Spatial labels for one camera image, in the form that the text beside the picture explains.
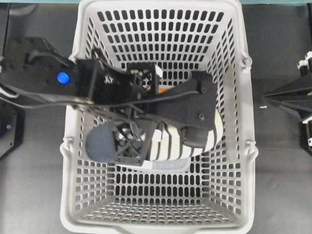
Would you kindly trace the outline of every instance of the blue button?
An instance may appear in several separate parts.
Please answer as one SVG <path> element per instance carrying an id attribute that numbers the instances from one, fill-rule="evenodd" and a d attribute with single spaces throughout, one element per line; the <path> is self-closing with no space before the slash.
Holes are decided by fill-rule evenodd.
<path id="1" fill-rule="evenodd" d="M 69 82 L 69 75 L 66 72 L 60 72 L 57 74 L 57 80 L 61 84 L 68 84 Z"/>

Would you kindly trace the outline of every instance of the white plastic basket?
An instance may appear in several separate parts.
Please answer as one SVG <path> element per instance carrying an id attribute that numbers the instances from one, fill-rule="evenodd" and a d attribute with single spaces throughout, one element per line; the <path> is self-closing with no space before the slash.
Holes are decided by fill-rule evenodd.
<path id="1" fill-rule="evenodd" d="M 254 218 L 254 116 L 241 5 L 235 0 L 83 0 L 72 59 L 153 61 L 162 85 L 206 70 L 218 85 L 224 136 L 182 173 L 138 172 L 90 161 L 85 136 L 100 117 L 66 111 L 60 218 L 79 233 L 246 233 Z"/>

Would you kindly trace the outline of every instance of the orange object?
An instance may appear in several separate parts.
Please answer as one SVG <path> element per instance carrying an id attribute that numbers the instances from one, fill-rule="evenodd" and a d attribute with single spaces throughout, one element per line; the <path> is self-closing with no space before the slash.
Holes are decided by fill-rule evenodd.
<path id="1" fill-rule="evenodd" d="M 164 92 L 167 92 L 169 89 L 158 89 L 158 93 L 162 94 Z"/>

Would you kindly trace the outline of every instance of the screw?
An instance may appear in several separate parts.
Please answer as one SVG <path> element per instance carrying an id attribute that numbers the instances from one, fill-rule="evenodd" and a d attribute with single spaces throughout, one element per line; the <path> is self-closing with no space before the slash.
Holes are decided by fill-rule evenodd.
<path id="1" fill-rule="evenodd" d="M 51 68 L 52 68 L 52 66 L 50 66 L 48 64 L 44 66 L 44 69 L 46 69 L 46 70 L 50 70 Z"/>
<path id="2" fill-rule="evenodd" d="M 203 121 L 203 120 L 205 120 L 205 115 L 203 113 L 200 113 L 198 115 L 198 118 L 199 118 L 199 120 Z"/>
<path id="3" fill-rule="evenodd" d="M 19 68 L 21 69 L 21 70 L 25 70 L 26 69 L 26 66 L 25 66 L 25 64 L 21 64 L 20 66 L 19 66 Z"/>
<path id="4" fill-rule="evenodd" d="M 43 79 L 42 79 L 42 82 L 43 82 L 44 84 L 47 84 L 47 83 L 48 83 L 48 79 L 43 78 Z"/>

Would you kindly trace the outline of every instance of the dark grey floor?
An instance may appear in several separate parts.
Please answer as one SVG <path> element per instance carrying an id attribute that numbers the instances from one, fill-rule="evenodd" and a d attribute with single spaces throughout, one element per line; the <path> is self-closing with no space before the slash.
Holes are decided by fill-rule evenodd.
<path id="1" fill-rule="evenodd" d="M 76 5 L 13 5 L 9 36 L 44 36 L 71 52 Z M 243 6 L 253 58 L 256 160 L 255 219 L 250 234 L 310 234 L 312 156 L 300 147 L 299 124 L 266 105 L 261 95 L 298 76 L 296 63 L 311 50 L 307 7 Z M 67 234 L 59 220 L 64 108 L 25 113 L 23 144 L 0 160 L 0 233 Z"/>

